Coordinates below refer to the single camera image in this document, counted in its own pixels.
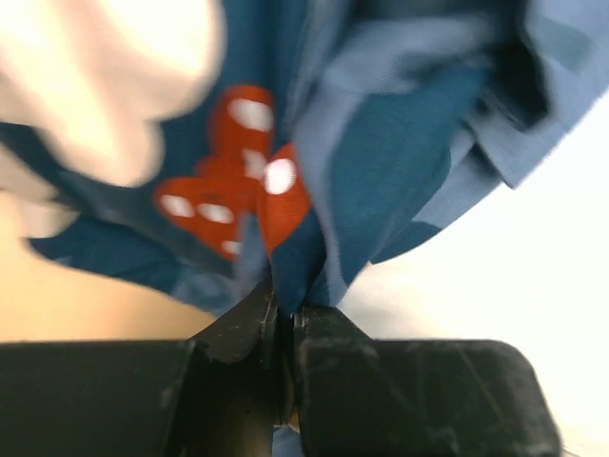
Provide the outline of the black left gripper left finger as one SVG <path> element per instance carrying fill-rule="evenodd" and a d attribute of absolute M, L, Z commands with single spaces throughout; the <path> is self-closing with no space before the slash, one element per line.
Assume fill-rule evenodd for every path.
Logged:
<path fill-rule="evenodd" d="M 269 280 L 185 340 L 7 343 L 5 456 L 267 456 L 276 420 Z"/>

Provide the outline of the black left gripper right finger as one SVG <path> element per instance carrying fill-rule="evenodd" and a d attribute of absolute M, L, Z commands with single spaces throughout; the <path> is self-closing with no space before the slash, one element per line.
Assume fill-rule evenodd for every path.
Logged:
<path fill-rule="evenodd" d="M 335 308 L 294 319 L 307 456 L 558 456 L 536 373 L 489 340 L 378 340 Z"/>

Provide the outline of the blue cartoon letter pillowcase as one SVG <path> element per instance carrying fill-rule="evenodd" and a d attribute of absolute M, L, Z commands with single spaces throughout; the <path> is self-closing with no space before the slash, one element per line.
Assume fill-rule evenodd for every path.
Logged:
<path fill-rule="evenodd" d="M 608 87 L 604 1 L 5 1 L 1 187 L 54 263 L 294 319 L 519 185 Z"/>

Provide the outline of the white pillow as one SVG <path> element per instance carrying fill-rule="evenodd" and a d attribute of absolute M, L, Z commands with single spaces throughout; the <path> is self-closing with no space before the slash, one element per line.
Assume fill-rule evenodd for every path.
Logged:
<path fill-rule="evenodd" d="M 534 366 L 571 456 L 608 452 L 608 102 L 517 189 L 367 268 L 342 311 L 377 338 L 490 338 Z"/>

